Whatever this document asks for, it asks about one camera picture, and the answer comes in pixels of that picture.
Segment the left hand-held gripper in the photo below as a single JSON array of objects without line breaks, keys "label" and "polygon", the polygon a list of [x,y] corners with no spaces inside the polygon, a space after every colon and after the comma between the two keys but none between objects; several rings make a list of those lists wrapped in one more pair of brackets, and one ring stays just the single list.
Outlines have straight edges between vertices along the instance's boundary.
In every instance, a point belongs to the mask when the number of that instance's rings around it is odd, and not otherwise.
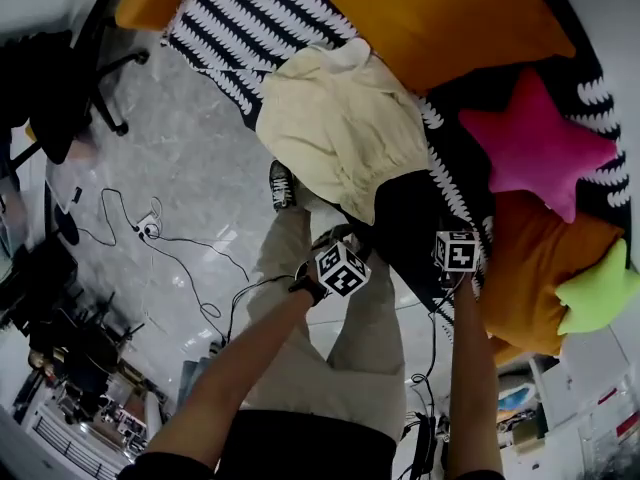
[{"label": "left hand-held gripper", "polygon": [[329,293],[350,297],[369,281],[366,260],[371,248],[355,235],[351,224],[339,224],[323,233],[312,245],[320,284]]}]

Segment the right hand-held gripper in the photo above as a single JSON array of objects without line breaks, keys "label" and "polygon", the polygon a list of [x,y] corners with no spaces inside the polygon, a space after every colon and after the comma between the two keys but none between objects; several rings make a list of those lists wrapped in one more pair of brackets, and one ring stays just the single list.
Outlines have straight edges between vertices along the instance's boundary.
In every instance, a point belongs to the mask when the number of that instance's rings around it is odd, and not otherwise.
[{"label": "right hand-held gripper", "polygon": [[433,258],[440,269],[440,282],[453,288],[461,276],[474,273],[479,265],[481,240],[475,231],[438,231]]}]

